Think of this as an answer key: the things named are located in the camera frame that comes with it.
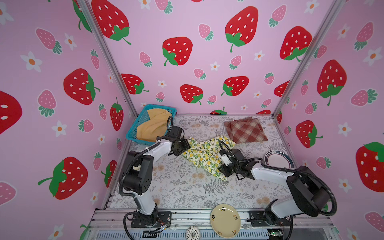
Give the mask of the lemon print skirt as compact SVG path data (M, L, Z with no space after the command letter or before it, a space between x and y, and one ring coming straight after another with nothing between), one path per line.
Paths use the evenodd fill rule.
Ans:
M230 149L235 146L235 142L226 136L218 136L204 142L198 142L190 137L188 139L190 148L182 153L182 156L196 167L202 168L219 180L227 182L227 177L219 171L219 167L223 164L219 156L221 150L219 141L223 141Z

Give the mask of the red plaid skirt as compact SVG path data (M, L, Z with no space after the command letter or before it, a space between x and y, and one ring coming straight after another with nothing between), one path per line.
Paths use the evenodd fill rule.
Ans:
M229 121L224 126L229 138L236 144L268 141L260 121L256 118Z

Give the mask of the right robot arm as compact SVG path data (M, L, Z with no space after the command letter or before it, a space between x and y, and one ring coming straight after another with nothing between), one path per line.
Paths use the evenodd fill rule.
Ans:
M219 171L225 177L235 174L239 180L251 179L275 183L290 191L284 199L273 200L264 210L264 219L275 225L280 219L305 214L333 216L337 212L336 197L332 190L309 168L279 168L267 165L262 158L244 158L240 150L220 150L224 163Z

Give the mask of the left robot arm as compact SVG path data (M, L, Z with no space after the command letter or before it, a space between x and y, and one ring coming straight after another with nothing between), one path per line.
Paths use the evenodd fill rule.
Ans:
M191 146L184 136L184 129L172 126L166 135L157 137L153 145L141 152L127 153L119 177L118 192L121 196L133 198L141 215L153 216L157 211L157 204L148 193L154 163L165 155L178 157L190 149Z

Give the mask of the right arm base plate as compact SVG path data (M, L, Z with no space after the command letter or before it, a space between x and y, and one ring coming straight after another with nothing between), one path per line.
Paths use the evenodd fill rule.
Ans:
M289 227L291 224L290 217L278 219L267 215L265 211L249 211L246 222L251 223L253 227Z

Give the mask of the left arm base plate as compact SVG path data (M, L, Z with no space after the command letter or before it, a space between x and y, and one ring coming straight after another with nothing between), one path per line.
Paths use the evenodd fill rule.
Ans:
M172 221L172 212L154 212L147 216L141 213L135 213L131 221L131 228L160 228L169 227Z

